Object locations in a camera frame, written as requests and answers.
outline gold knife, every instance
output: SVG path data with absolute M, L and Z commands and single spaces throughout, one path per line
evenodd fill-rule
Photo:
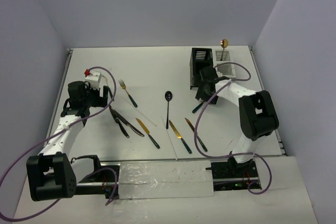
M 137 122 L 140 124 L 140 126 L 143 128 L 143 130 L 146 132 L 146 134 L 148 135 L 148 137 L 152 140 L 153 144 L 155 145 L 156 148 L 160 149 L 160 146 L 158 145 L 158 143 L 154 140 L 154 138 L 149 134 L 149 130 L 147 129 L 147 127 L 143 124 L 143 122 L 141 122 L 140 119 L 136 118 Z
M 189 152 L 189 154 L 192 153 L 191 149 L 189 148 L 189 146 L 187 145 L 187 143 L 184 141 L 184 139 L 182 138 L 182 136 L 180 135 L 180 133 L 177 131 L 177 129 L 175 128 L 174 124 L 172 123 L 172 121 L 169 120 L 169 125 L 170 127 L 173 129 L 173 131 L 175 132 L 176 136 L 181 139 L 184 147 L 187 149 L 187 151 Z
M 184 118 L 184 119 L 187 121 L 187 123 L 189 124 L 190 128 L 192 129 L 192 131 L 195 132 L 195 127 L 194 127 L 193 124 L 188 120 L 188 118 Z M 198 139 L 198 141 L 199 141 L 201 147 L 203 148 L 203 150 L 204 150 L 205 152 L 207 152 L 208 149 L 205 147 L 205 145 L 203 144 L 202 140 L 200 139 L 200 137 L 199 137 L 198 135 L 197 135 L 197 139 Z

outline cable clip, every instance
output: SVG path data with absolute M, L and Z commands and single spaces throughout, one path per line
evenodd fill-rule
M 70 127 L 68 126 L 68 125 L 66 125 L 66 124 L 63 124 L 62 125 L 63 126 L 63 128 L 67 131 Z

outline red object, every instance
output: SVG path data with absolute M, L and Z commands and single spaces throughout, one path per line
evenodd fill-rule
M 246 171 L 247 173 L 247 176 L 248 176 L 248 180 L 247 181 L 250 181 L 250 174 L 248 173 L 248 171 Z
M 85 70 L 84 74 L 85 74 L 85 77 L 88 76 L 90 74 L 90 70 L 89 69 Z

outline gold utensil head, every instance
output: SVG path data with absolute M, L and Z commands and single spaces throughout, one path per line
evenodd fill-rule
M 194 127 L 193 124 L 189 121 L 189 119 L 188 119 L 188 118 L 184 118 L 184 119 L 187 121 L 187 123 L 189 124 L 190 128 L 191 128 L 193 131 L 195 131 L 195 127 Z
M 149 135 L 149 130 L 147 129 L 147 127 L 143 124 L 143 122 L 141 122 L 140 119 L 136 118 L 137 122 L 140 124 L 140 126 L 143 128 L 143 130 L 146 132 L 147 135 Z
M 221 41 L 220 41 L 220 43 L 221 43 L 221 47 L 224 49 L 224 48 L 226 48 L 228 45 L 229 45 L 229 41 L 227 41 L 227 39 L 222 39 Z
M 169 120 L 169 125 L 173 129 L 173 131 L 175 132 L 176 136 L 181 139 L 182 136 L 180 135 L 180 133 L 177 131 L 177 129 L 175 128 L 174 124 L 170 120 Z
M 123 80 L 119 80 L 119 84 L 120 84 L 120 86 L 121 86 L 121 88 L 122 89 L 126 89 L 126 85 L 125 85 L 125 83 L 124 83 L 124 81 Z

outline knife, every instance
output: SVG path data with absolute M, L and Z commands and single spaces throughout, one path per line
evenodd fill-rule
M 193 124 L 188 120 L 188 118 L 184 118 L 184 119 L 187 121 L 187 123 L 189 124 L 189 126 L 190 126 L 190 128 L 193 130 L 193 132 L 195 132 L 195 127 L 194 127 Z M 205 147 L 205 145 L 203 144 L 202 140 L 200 139 L 200 137 L 199 137 L 198 135 L 197 135 L 197 139 L 198 139 L 198 141 L 199 141 L 201 147 L 203 148 L 203 150 L 204 150 L 205 152 L 207 152 L 208 149 Z
M 119 120 L 123 122 L 126 126 L 130 127 L 136 134 L 139 136 L 145 136 L 142 134 L 137 128 L 135 128 L 129 121 L 127 121 L 121 114 L 119 114 L 116 110 L 114 110 L 115 114 L 118 116 Z
M 140 126 L 143 128 L 143 130 L 146 132 L 146 134 L 148 135 L 148 137 L 152 140 L 153 144 L 155 145 L 156 148 L 160 149 L 160 146 L 158 145 L 158 143 L 154 140 L 154 138 L 149 134 L 149 130 L 147 129 L 147 127 L 143 124 L 143 122 L 141 122 L 140 119 L 136 118 L 137 122 L 140 124 Z
M 184 147 L 187 149 L 187 151 L 189 152 L 189 154 L 192 153 L 191 149 L 189 148 L 189 146 L 187 145 L 187 143 L 184 141 L 184 139 L 182 138 L 182 136 L 180 135 L 180 133 L 177 131 L 177 129 L 175 128 L 174 124 L 172 123 L 172 121 L 169 120 L 169 125 L 170 127 L 173 129 L 173 131 L 175 132 L 176 136 L 181 139 Z
M 110 112 L 113 116 L 114 121 L 119 124 L 119 128 L 120 128 L 121 132 L 125 135 L 125 137 L 129 138 L 130 136 L 128 135 L 125 128 L 122 126 L 118 116 L 115 114 L 115 110 L 111 106 L 109 106 L 109 109 L 110 109 Z

